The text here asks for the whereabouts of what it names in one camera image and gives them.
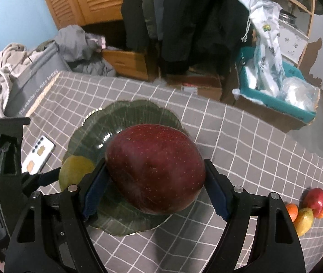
teal box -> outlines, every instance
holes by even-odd
[[[248,60],[254,57],[254,51],[255,51],[255,48],[253,47],[241,48],[239,55],[236,59],[236,67],[237,67],[237,73],[239,76],[239,88],[240,88],[241,94],[252,99],[260,100],[268,108],[271,108],[278,112],[295,117],[306,124],[310,123],[316,117],[316,113],[302,110],[296,106],[292,106],[291,104],[286,103],[281,99],[272,97],[270,95],[266,95],[256,89],[251,89],[248,87],[245,64]],[[284,68],[286,77],[294,76],[305,81],[301,71],[296,67],[283,62],[283,68]]]

plate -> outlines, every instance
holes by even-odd
[[[145,123],[170,126],[188,134],[174,113],[151,101],[116,101],[85,118],[82,126],[70,138],[63,161],[70,155],[79,155],[96,165],[104,157],[113,135],[130,126]],[[155,229],[169,218],[169,215],[151,215],[134,208],[111,181],[97,214],[98,219],[92,226],[114,236]]]

blue wall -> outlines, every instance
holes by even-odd
[[[32,49],[57,31],[45,0],[0,0],[0,51],[9,43]]]

table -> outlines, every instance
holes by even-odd
[[[323,159],[246,112],[150,83],[73,72],[60,72],[37,102],[31,124],[24,130],[22,160],[44,134],[53,140],[55,149],[43,171],[61,166],[72,133],[90,112],[115,100],[136,99],[149,99],[173,111],[203,158],[210,158],[221,174],[250,193],[275,191],[283,201],[298,204],[305,189],[323,189]],[[59,184],[42,191],[59,192]],[[256,222],[251,218],[237,268],[247,263]],[[114,237],[89,228],[89,234],[109,272],[198,273],[225,225],[203,189],[197,201],[154,230]],[[315,219],[300,243],[309,272],[323,256],[323,219]]]

floor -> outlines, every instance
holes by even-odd
[[[317,115],[313,122],[299,130],[289,131],[288,135],[311,153],[323,158],[323,99],[319,100]]]

